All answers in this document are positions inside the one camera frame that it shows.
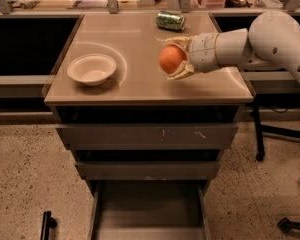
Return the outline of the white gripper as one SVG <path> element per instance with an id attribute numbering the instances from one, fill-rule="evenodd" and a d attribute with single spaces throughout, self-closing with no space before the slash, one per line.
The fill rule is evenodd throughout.
<path id="1" fill-rule="evenodd" d="M 189 50 L 189 60 L 183 61 L 174 73 L 166 76 L 167 80 L 180 80 L 197 72 L 208 73 L 220 68 L 217 62 L 216 41 L 218 33 L 202 33 L 192 36 L 176 36 L 160 39 L 163 46 L 174 45 L 184 51 Z"/>

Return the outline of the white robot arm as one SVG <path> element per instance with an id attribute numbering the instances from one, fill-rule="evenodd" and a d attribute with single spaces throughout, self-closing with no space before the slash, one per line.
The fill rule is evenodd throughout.
<path id="1" fill-rule="evenodd" d="M 287 70 L 300 84 L 300 24 L 281 11 L 260 14 L 249 28 L 172 37 L 164 41 L 160 68 L 169 80 L 224 67 Z"/>

